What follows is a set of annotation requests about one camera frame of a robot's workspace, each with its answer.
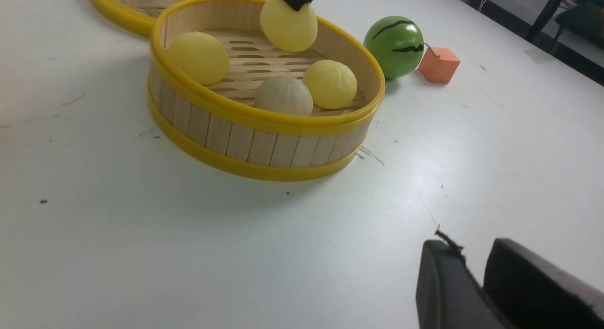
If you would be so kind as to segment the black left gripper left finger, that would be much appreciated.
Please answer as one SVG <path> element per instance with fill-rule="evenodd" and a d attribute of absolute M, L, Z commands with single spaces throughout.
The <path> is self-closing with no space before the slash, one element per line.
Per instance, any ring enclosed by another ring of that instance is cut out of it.
<path fill-rule="evenodd" d="M 416 307 L 421 329 L 513 329 L 466 265 L 463 247 L 441 230 L 421 249 Z"/>

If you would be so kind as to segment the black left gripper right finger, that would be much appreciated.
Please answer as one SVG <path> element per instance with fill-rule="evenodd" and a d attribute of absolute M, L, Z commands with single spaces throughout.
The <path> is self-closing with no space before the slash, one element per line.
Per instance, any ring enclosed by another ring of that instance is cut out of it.
<path fill-rule="evenodd" d="M 508 238 L 494 240 L 483 290 L 519 329 L 601 329 L 597 288 Z"/>

